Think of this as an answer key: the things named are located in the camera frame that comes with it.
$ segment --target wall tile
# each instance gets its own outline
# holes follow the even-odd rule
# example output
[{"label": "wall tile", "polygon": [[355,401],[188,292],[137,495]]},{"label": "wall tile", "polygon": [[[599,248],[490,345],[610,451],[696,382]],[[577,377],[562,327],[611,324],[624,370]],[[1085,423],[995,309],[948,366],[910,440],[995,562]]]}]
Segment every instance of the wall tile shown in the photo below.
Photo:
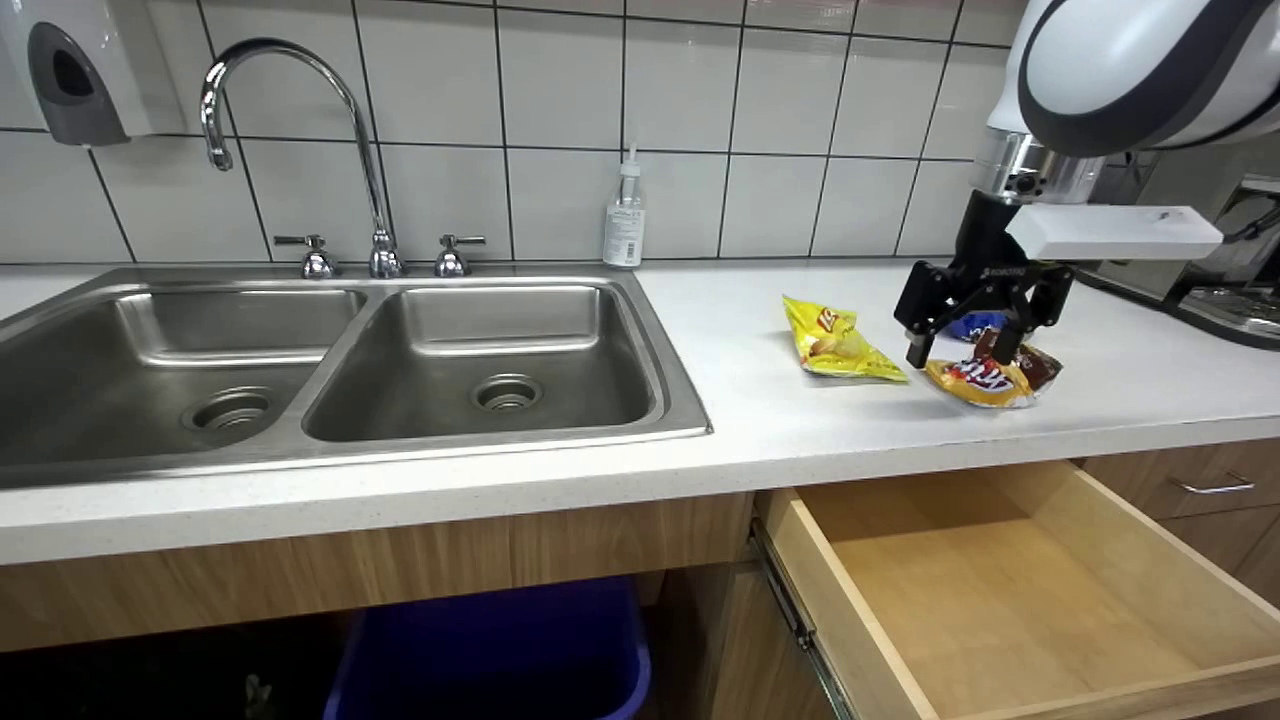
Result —
[{"label": "wall tile", "polygon": [[632,0],[628,14],[736,24],[744,17],[744,0]]},{"label": "wall tile", "polygon": [[971,166],[922,166],[895,257],[957,257]]},{"label": "wall tile", "polygon": [[628,143],[729,149],[736,28],[628,28]]},{"label": "wall tile", "polygon": [[964,45],[1014,45],[1028,0],[964,0],[957,41]]},{"label": "wall tile", "polygon": [[0,253],[9,264],[129,264],[84,149],[53,143],[40,131],[0,131],[0,168]]},{"label": "wall tile", "polygon": [[599,260],[616,153],[513,153],[516,260]]},{"label": "wall tile", "polygon": [[834,160],[814,257],[894,257],[917,160]]},{"label": "wall tile", "polygon": [[150,0],[150,10],[158,22],[158,33],[159,33],[159,45],[163,45],[163,61],[168,61],[175,105],[185,112],[185,129],[197,131],[200,129],[197,125],[197,96],[200,96],[200,82],[211,64],[200,10],[197,10],[197,0]]},{"label": "wall tile", "polygon": [[808,257],[823,160],[736,157],[723,199],[723,257]]},{"label": "wall tile", "polygon": [[483,236],[478,260],[513,260],[501,149],[383,149],[397,239],[410,260],[438,260],[442,236]]},{"label": "wall tile", "polygon": [[948,41],[959,0],[859,0],[855,33]]},{"label": "wall tile", "polygon": [[642,157],[646,257],[718,257],[723,157]]},{"label": "wall tile", "polygon": [[[363,105],[363,72],[349,0],[205,0],[215,53],[247,37],[279,37],[334,64]],[[245,136],[323,136],[354,142],[354,118],[338,91],[305,64],[258,57],[229,82],[238,129]]]},{"label": "wall tile", "polygon": [[140,264],[264,264],[241,166],[215,171],[200,142],[100,149],[119,224]]},{"label": "wall tile", "polygon": [[501,143],[490,10],[360,0],[383,142]]},{"label": "wall tile", "polygon": [[[355,143],[285,143],[245,142],[258,206],[267,236],[323,236],[323,253],[344,264],[370,260],[373,207]],[[305,248],[273,248],[275,260],[300,260]]]},{"label": "wall tile", "polygon": [[736,102],[736,153],[829,153],[845,41],[750,33]]},{"label": "wall tile", "polygon": [[978,160],[1005,90],[1002,48],[952,48],[924,157]]},{"label": "wall tile", "polygon": [[0,129],[46,129],[38,102],[28,96],[28,82],[11,64],[9,48],[0,45]]},{"label": "wall tile", "polygon": [[562,14],[599,14],[622,17],[624,0],[498,0],[505,10],[562,10]]},{"label": "wall tile", "polygon": [[750,24],[847,33],[855,0],[750,0]]},{"label": "wall tile", "polygon": [[845,157],[917,157],[945,57],[945,45],[851,41],[834,149]]},{"label": "wall tile", "polygon": [[622,143],[622,22],[501,14],[513,143]]}]

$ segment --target stainless steel sink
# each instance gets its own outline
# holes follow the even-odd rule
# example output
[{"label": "stainless steel sink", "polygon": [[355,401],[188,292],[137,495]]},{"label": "stainless steel sink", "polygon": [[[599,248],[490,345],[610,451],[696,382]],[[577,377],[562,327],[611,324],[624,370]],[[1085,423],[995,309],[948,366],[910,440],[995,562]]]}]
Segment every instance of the stainless steel sink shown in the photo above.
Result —
[{"label": "stainless steel sink", "polygon": [[579,432],[666,408],[628,299],[606,279],[410,287],[338,373],[320,440]]},{"label": "stainless steel sink", "polygon": [[258,435],[360,314],[344,287],[95,287],[0,345],[0,467],[208,451]]},{"label": "stainless steel sink", "polygon": [[0,324],[0,490],[694,432],[628,273],[112,273]]}]

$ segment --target yellow chip bag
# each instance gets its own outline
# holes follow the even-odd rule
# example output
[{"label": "yellow chip bag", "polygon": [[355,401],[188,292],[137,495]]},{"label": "yellow chip bag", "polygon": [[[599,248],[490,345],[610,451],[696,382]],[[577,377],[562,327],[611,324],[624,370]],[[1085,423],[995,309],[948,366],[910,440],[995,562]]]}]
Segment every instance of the yellow chip bag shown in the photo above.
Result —
[{"label": "yellow chip bag", "polygon": [[859,333],[855,317],[829,309],[829,305],[808,305],[798,295],[785,295],[798,357],[808,373],[817,377],[877,377],[903,384],[910,377],[877,353]]}]

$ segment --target snack package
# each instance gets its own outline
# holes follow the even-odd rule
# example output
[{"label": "snack package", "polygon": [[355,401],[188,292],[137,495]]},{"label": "snack package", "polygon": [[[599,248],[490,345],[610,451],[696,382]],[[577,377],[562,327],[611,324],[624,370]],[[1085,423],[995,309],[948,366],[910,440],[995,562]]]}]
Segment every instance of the snack package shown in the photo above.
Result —
[{"label": "snack package", "polygon": [[924,377],[942,391],[948,391],[971,408],[988,408],[988,413],[1018,408],[1018,403],[1034,401],[1034,384],[1018,366],[995,366],[995,362],[981,362],[981,357],[930,362]]},{"label": "snack package", "polygon": [[785,295],[798,357],[817,377],[877,377],[903,384],[910,377],[855,333],[855,317]]},{"label": "snack package", "polygon": [[995,333],[981,333],[978,349],[967,362],[930,362],[924,377],[978,408],[988,413],[1005,413],[1005,408],[1020,408],[1034,403],[1034,398],[1058,382],[1058,373],[1064,370],[1058,357],[1020,345],[1014,366],[1002,366],[992,357]]}]

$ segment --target wooden drawer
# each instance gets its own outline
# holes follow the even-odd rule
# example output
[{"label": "wooden drawer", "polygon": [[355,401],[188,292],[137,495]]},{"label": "wooden drawer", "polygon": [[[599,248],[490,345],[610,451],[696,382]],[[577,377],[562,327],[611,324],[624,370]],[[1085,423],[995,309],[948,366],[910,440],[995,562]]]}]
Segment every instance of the wooden drawer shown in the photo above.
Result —
[{"label": "wooden drawer", "polygon": [[1148,515],[1280,506],[1278,440],[1097,458],[1085,467]]},{"label": "wooden drawer", "polygon": [[1280,695],[1280,611],[1067,465],[775,491],[769,539],[868,720]]}]

